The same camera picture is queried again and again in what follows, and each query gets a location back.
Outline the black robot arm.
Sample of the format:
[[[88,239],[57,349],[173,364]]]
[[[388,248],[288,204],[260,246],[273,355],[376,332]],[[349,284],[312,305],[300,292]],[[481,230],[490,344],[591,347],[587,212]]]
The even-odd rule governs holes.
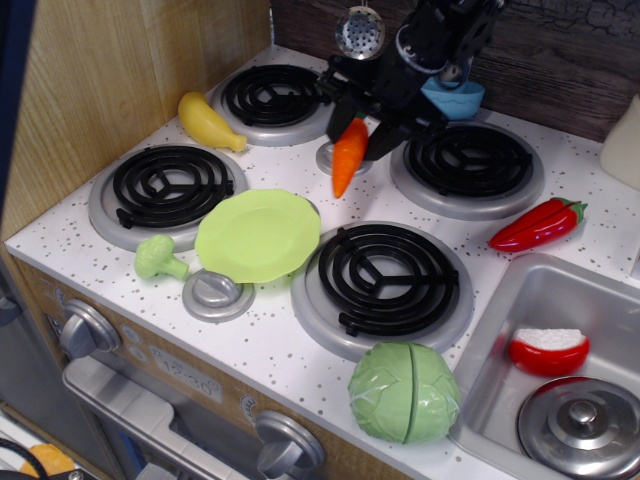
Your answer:
[[[427,80],[468,61],[491,42],[503,1],[419,1],[380,56],[333,55],[318,80],[334,103],[326,134],[336,142],[359,114],[379,121],[364,158],[375,161],[402,142],[426,140],[449,119],[422,93]]]

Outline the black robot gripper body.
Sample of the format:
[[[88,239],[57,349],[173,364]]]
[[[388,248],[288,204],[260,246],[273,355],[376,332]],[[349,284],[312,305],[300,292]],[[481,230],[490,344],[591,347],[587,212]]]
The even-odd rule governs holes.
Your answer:
[[[363,114],[382,122],[420,124],[431,133],[448,121],[421,93],[427,79],[448,60],[442,47],[388,47],[375,59],[340,55],[328,59],[317,86],[332,101],[335,96],[359,94]]]

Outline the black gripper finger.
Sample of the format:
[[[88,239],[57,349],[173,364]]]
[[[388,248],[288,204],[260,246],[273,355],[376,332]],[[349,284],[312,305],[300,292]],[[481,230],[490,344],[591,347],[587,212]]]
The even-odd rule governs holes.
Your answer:
[[[419,130],[420,124],[416,122],[380,123],[369,137],[364,160],[376,161],[381,159],[397,148],[402,142],[411,138]]]
[[[332,142],[337,142],[352,121],[362,115],[362,96],[359,94],[344,94],[333,97],[332,102],[334,110],[331,114],[326,134]]]

